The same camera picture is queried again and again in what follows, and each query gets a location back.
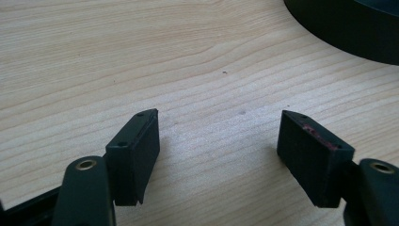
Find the black object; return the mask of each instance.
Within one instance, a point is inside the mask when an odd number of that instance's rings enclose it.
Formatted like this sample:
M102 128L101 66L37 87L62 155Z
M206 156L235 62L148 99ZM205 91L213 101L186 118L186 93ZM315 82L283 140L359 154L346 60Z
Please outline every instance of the black object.
M58 194L52 225L115 225L103 158L88 156L70 163Z
M115 225L114 205L143 203L159 154L158 111L134 115L106 146L104 157L67 167L61 187L5 211L0 225Z
M346 200L346 225L399 225L399 169L354 149L306 115L282 111L278 155L318 207Z
M350 54L399 65L399 1L284 0L311 33Z

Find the red mark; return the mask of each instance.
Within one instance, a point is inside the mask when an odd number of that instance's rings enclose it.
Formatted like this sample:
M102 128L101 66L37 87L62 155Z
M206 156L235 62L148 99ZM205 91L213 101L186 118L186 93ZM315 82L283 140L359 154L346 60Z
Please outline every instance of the red mark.
M324 144L326 147L328 147L331 151L335 151L338 149L337 146L334 144L330 143L328 140L325 140L320 136L320 134L314 130L310 125L304 124L302 129L309 131L313 137L315 137L317 140L319 140L322 144Z

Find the wood grain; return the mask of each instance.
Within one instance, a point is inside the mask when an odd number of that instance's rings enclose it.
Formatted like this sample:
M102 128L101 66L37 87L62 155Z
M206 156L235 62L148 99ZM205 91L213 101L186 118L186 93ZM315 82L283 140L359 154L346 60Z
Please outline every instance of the wood grain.
M343 225L276 155L282 109L399 165L399 67L336 49L282 0L0 1L0 199L59 186L160 111L145 201L118 225Z

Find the screw hole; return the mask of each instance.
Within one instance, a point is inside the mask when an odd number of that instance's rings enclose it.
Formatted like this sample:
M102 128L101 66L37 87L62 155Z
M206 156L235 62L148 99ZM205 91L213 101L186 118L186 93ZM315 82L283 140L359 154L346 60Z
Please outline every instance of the screw hole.
M373 169L375 169L375 170L377 170L379 172L382 172L382 173L387 173L387 174L395 173L395 170L393 170L391 167L389 167L389 166L387 166L385 164L382 164L382 163L374 162L374 163L370 164L370 166Z
M120 146L120 147L126 147L126 146L127 146L127 142L125 142L125 141L119 142L119 143L118 143L118 146Z
M84 160L76 165L77 170L89 170L97 165L97 162L94 160Z

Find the wooden table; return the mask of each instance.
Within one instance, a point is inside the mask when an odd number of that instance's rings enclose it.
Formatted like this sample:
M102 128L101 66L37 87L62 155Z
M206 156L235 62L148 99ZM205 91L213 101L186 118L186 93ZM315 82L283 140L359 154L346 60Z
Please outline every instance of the wooden table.
M343 225L276 154L282 109L399 165L399 67L317 39L282 0L0 1L6 209L158 108L145 201L118 225Z

